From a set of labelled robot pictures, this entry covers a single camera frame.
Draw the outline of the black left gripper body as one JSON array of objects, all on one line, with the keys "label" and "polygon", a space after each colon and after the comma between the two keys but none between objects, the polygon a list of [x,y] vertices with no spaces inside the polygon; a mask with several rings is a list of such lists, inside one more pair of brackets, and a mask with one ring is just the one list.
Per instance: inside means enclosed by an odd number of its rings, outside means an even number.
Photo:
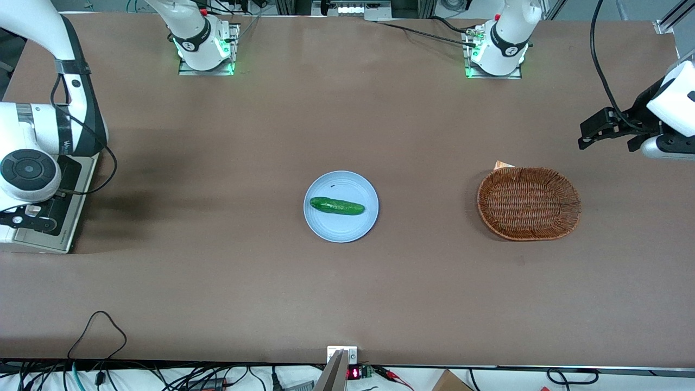
[{"label": "black left gripper body", "polygon": [[663,134],[662,121],[647,107],[648,102],[655,97],[662,86],[663,79],[658,79],[645,91],[638,94],[632,106],[621,110],[615,104],[618,114],[616,135],[628,136],[628,150],[633,153],[640,149],[643,153],[665,153],[660,144],[660,136]]}]

